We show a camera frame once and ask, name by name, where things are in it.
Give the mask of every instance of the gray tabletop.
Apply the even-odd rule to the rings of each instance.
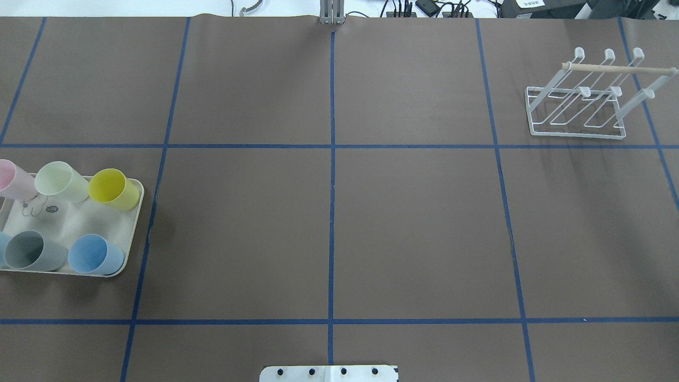
[[[676,381],[679,81],[622,141],[530,135],[523,91],[577,46],[678,66],[677,32],[0,19],[0,156],[147,191],[120,275],[0,272],[0,380]]]

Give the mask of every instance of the cup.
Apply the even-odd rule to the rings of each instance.
[[[35,189],[47,196],[53,196],[71,203],[87,199],[90,184],[66,162],[51,162],[35,175]]]
[[[13,237],[5,248],[5,263],[24,271],[54,271],[66,263],[68,250],[36,231]]]
[[[139,190],[120,170],[104,169],[90,180],[90,198],[127,211],[139,202]]]
[[[35,178],[11,160],[0,159],[0,196],[29,201],[36,195]]]
[[[95,234],[76,240],[69,251],[69,265],[78,273],[110,275],[123,266],[123,251]]]
[[[4,232],[0,232],[0,266],[7,266],[5,263],[5,248],[11,239],[11,236]]]

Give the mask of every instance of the wooden dowel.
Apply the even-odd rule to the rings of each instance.
[[[631,73],[631,74],[653,74],[653,75],[675,75],[677,68],[646,68],[646,67],[618,67],[614,65],[591,65],[591,64],[570,64],[562,63],[561,69],[573,71],[594,71],[598,73]]]

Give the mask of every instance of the yellow cup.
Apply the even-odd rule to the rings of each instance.
[[[123,211],[139,202],[139,190],[120,170],[104,169],[90,180],[90,198]]]

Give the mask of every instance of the light blue cup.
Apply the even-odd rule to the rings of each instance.
[[[12,240],[12,237],[4,232],[0,232],[0,266],[7,266],[5,262],[5,248],[7,248],[7,243]]]
[[[69,251],[69,265],[78,273],[110,275],[123,266],[123,251],[95,234],[76,240]]]

